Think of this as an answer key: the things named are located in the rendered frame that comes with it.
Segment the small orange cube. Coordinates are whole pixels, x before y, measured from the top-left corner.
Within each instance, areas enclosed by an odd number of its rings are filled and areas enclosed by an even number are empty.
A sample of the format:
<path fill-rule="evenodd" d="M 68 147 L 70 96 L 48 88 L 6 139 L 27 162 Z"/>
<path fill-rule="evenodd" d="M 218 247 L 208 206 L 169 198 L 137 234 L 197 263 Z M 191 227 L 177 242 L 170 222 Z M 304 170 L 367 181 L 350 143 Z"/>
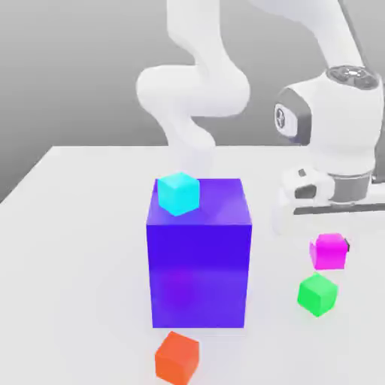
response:
<path fill-rule="evenodd" d="M 199 342 L 169 332 L 155 353 L 156 376 L 173 385 L 188 385 L 199 365 Z"/>

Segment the large purple box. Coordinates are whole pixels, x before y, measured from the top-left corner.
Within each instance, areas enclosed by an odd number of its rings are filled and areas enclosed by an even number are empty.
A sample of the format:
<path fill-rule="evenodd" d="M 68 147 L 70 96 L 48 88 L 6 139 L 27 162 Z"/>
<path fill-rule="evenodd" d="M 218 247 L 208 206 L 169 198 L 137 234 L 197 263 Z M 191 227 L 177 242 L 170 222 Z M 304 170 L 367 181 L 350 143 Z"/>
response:
<path fill-rule="evenodd" d="M 252 220 L 239 179 L 202 179 L 200 206 L 179 217 L 147 215 L 147 255 L 155 328 L 244 326 Z"/>

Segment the small green cube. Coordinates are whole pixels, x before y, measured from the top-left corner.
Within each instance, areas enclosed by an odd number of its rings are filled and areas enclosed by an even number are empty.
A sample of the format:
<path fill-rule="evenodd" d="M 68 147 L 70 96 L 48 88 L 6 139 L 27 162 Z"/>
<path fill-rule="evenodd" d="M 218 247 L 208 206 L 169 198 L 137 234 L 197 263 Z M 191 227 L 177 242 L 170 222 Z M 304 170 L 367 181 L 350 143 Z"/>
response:
<path fill-rule="evenodd" d="M 299 284 L 297 302 L 315 317 L 330 311 L 338 296 L 338 286 L 326 277 L 313 273 Z"/>

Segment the small cyan cube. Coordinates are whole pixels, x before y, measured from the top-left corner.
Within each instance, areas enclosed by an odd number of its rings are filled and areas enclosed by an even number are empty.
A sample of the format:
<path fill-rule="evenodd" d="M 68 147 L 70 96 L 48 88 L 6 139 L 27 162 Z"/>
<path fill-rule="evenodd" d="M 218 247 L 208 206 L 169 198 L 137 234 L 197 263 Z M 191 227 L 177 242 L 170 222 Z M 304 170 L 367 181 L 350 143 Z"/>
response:
<path fill-rule="evenodd" d="M 200 204 L 200 182 L 179 172 L 157 181 L 159 206 L 177 217 L 194 211 Z"/>

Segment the small magenta cube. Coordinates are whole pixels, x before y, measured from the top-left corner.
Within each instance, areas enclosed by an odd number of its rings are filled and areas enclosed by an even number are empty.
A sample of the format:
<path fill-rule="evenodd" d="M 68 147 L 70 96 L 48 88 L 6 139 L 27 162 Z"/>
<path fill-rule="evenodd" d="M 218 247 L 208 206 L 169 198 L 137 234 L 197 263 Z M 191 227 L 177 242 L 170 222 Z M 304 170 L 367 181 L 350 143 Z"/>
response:
<path fill-rule="evenodd" d="M 341 270 L 345 267 L 347 246 L 340 233 L 320 234 L 317 249 L 309 250 L 313 267 L 318 270 Z"/>

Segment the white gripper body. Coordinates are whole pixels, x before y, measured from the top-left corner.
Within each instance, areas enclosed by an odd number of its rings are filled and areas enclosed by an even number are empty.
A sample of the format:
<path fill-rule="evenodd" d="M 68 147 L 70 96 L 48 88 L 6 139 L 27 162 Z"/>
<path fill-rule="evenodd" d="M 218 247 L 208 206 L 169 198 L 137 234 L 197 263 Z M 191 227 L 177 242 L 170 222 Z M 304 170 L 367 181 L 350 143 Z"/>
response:
<path fill-rule="evenodd" d="M 368 195 L 351 205 L 294 203 L 283 191 L 277 196 L 272 225 L 283 236 L 313 238 L 320 233 L 370 235 L 385 232 L 385 186 L 371 186 Z"/>

